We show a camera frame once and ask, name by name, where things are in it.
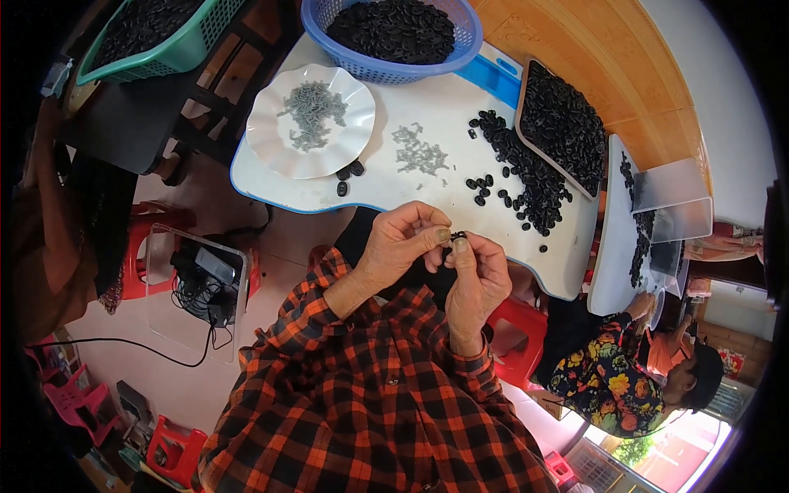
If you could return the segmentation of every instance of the cardboard box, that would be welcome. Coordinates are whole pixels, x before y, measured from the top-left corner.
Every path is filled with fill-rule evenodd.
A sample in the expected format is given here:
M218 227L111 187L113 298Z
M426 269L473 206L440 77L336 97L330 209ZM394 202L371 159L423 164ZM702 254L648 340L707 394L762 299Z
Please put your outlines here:
M564 418L570 412L568 408L557 404L558 401L562 400L561 398L556 397L545 389L527 390L526 395L539 404L542 409L548 411L548 414L553 416L557 421Z

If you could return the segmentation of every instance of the pink plastic chair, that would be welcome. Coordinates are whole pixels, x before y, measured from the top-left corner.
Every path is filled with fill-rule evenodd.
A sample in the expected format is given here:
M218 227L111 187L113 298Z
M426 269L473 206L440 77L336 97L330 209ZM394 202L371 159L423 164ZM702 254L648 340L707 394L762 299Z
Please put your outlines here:
M51 383L44 383L43 389L54 408L58 411L58 414L60 414L60 417L67 424L85 428L88 430L93 440L93 445L101 446L101 444L104 443L104 439L107 438L107 434L121 417L115 416L108 424L101 424L96 418L99 406L101 406L104 398L110 393L110 388L106 383L102 383L94 390L91 390L90 387L80 390L80 388L77 387L77 379L80 378L80 375L87 367L88 366L83 363L80 369L74 373L63 387L56 387ZM90 414L93 415L95 430L91 429L91 426L85 423L84 419L77 412L82 406L88 408Z

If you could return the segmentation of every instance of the floral shirt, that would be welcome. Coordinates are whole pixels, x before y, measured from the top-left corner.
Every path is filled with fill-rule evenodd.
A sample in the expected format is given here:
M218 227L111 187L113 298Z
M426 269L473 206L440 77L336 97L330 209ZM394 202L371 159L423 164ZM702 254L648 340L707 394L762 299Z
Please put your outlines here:
M559 362L546 390L609 435L648 435L661 422L663 390L622 350L630 315L609 318L584 349Z

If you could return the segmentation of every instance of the white table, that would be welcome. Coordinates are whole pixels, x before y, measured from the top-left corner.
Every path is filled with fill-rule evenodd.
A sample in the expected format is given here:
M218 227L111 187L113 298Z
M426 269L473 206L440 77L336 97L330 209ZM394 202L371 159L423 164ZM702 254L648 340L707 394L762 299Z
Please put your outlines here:
M481 51L491 60L504 58L521 67L487 43ZM332 66L328 56L307 36L296 43L280 67L280 72L308 63ZM548 237L534 228L521 229L521 221L512 209L504 207L496 196L501 188L510 196L522 192L517 177L504 179L502 163L496 162L490 144L479 137L469 138L468 121L479 110L496 110L509 125L514 110L485 90L451 73L429 77L413 84L383 86L366 83L376 101L376 123L372 138L359 157L367 171L348 180L349 192L337 196L337 177L292 180L267 168L242 138L233 164L230 180L236 190L290 211L312 214L339 207L365 206L380 211L391 210L411 200L422 200L444 211L452 220L452 230L469 230L501 244L507 256L526 265L536 275L542 289L554 297L572 300L578 295L592 246L597 200L589 201L580 192L573 193L573 203L563 202L563 221L557 223ZM448 170L437 176L418 170L398 173L403 163L395 162L396 144L391 134L400 125L418 122L424 132L420 138L430 145L438 144L448 154ZM491 174L495 184L485 207L477 206L476 191L466 187L467 178ZM539 247L548 251L540 253Z
M632 165L630 171L633 174L638 173L638 167L622 139L615 133L611 134L608 137L608 191L605 218L594 276L586 298L587 309L599 316L622 312L641 291L646 290L657 295L664 289L666 282L665 274L649 268L652 257L648 254L641 265L640 275L644 277L643 286L633 287L630 284L630 266L638 242L638 232L636 220L631 214L633 201L627 192L625 178L619 170L623 152ZM662 309L662 305L659 305L653 318L655 322L660 319Z

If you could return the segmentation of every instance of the red plastic stool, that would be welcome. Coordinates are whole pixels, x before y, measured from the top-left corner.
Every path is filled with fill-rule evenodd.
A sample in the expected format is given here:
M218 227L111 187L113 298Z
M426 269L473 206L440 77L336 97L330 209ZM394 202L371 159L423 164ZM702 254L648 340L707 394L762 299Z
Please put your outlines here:
M526 351L510 351L495 363L495 372L501 380L519 389L526 389L543 353L543 340L548 331L548 317L530 304L509 297L488 317L488 325L495 333L499 320L506 320L529 336Z
M193 487L192 477L200 460L200 450L208 437L197 429L192 430L189 436L182 435L167 428L167 421L169 420L165 416L159 414L159 422L148 445L145 464L160 476L171 479L184 488ZM162 447L167 456L164 466L156 463L156 450L159 447ZM195 487L194 490L200 493L203 488Z
M145 297L146 260L137 259L140 245L151 234L154 223L164 224L176 230L186 231L196 226L195 215L189 209L179 209L157 202L142 202L132 206L129 220L129 248L123 265L123 299L135 300ZM175 235L175 248L178 248L179 236ZM150 294L161 293L172 289L175 270L170 279L148 287Z
M44 339L38 341L36 344L47 344L48 342L55 342L54 336L52 334L49 334ZM58 372L60 372L60 368L57 368L55 366L50 366L49 358L50 358L51 350L52 348L50 346L41 348L43 359L40 360L39 355L36 354L36 351L34 349L24 348L24 352L28 356L33 358L33 360L38 365L39 371L41 372L41 381L44 383L49 382L53 376L57 375Z
M575 477L573 469L570 469L570 465L567 464L564 457L559 455L559 452L555 450L545 456L545 465L548 467L548 470L551 471L551 474L559 480L556 486L562 486Z
M100 424L99 420L95 418L102 401L104 401L104 398L110 393L110 388L106 383L102 383L94 390L91 390L90 387L80 390L80 388L77 387L77 379L80 378L80 375L87 367L88 366L83 363L80 369L72 375L63 387L56 387L51 383L44 383L43 390L54 408L58 411L60 417L63 418L66 423L71 426L81 426L85 428L88 430L91 440L93 440L93 445L101 446L101 444L104 443L104 439L107 438L107 434L110 433L110 430L121 417L115 416L108 424ZM90 424L86 423L83 417L77 413L77 410L83 406L87 407L88 411L90 411L90 414L93 416L93 422Z

